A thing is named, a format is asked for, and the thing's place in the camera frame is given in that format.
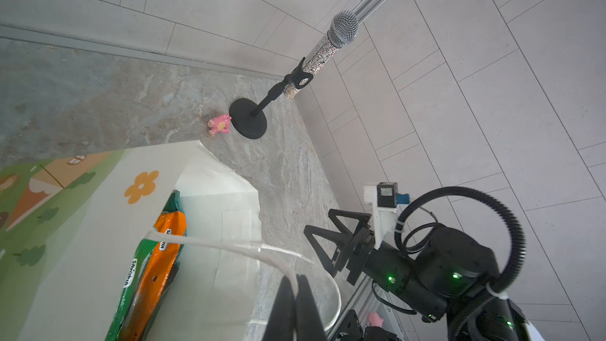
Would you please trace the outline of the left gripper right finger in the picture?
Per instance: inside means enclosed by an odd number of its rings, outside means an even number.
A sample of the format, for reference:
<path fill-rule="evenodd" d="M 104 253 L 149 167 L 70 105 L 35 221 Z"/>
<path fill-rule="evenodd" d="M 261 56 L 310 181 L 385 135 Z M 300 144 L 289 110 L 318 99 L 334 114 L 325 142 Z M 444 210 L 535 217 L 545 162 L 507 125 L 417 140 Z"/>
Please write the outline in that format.
<path fill-rule="evenodd" d="M 296 336 L 298 341 L 327 341 L 308 279 L 298 275 L 296 298 Z"/>

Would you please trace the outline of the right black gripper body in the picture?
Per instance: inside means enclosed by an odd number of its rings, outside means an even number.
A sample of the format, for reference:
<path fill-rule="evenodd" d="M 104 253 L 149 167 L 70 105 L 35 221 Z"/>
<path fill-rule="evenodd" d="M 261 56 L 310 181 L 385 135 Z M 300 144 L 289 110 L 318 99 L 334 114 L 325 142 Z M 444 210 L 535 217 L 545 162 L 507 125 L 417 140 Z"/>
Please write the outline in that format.
<path fill-rule="evenodd" d="M 394 294 L 403 294 L 412 278 L 412 259 L 399 249 L 382 242 L 374 248 L 374 235 L 368 228 L 358 230 L 349 245 L 347 282 L 356 284 L 362 273 Z"/>

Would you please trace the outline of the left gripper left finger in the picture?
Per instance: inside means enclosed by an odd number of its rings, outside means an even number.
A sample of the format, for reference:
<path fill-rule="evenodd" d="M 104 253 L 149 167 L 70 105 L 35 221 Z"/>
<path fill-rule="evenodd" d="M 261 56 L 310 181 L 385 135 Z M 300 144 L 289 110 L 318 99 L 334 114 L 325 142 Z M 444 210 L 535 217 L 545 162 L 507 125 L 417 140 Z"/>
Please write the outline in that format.
<path fill-rule="evenodd" d="M 283 277 L 263 335 L 263 341 L 293 341 L 295 335 L 295 296 L 292 285 Z"/>

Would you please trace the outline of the white paper shopping bag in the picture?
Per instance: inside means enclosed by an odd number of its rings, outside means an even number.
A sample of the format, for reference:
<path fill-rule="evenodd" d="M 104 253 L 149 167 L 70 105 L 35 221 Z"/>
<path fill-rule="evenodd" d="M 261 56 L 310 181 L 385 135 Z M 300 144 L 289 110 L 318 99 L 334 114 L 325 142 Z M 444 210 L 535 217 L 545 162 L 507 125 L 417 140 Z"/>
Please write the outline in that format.
<path fill-rule="evenodd" d="M 104 340 L 136 289 L 160 216 L 179 194 L 187 246 L 151 340 L 242 340 L 263 263 L 216 249 L 268 249 L 261 186 L 202 143 L 131 148 L 14 165 L 1 172 L 1 338 Z"/>

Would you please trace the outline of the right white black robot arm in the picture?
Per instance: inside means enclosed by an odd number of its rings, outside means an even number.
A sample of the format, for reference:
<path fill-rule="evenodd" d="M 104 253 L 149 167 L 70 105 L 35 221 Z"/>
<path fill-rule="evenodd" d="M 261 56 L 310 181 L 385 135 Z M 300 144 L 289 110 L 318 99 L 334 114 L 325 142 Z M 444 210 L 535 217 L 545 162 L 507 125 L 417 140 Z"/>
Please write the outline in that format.
<path fill-rule="evenodd" d="M 511 241 L 508 261 L 497 265 L 494 252 L 438 219 L 418 227 L 423 237 L 410 245 L 407 220 L 443 197 L 465 197 L 494 211 Z M 366 186 L 371 213 L 332 209 L 335 229 L 309 225 L 304 233 L 331 275 L 347 269 L 348 282 L 361 275 L 403 302 L 401 312 L 426 323 L 446 320 L 450 340 L 539 340 L 541 334 L 507 295 L 522 271 L 526 238 L 513 212 L 477 189 L 447 186 L 413 198 L 394 182 Z"/>

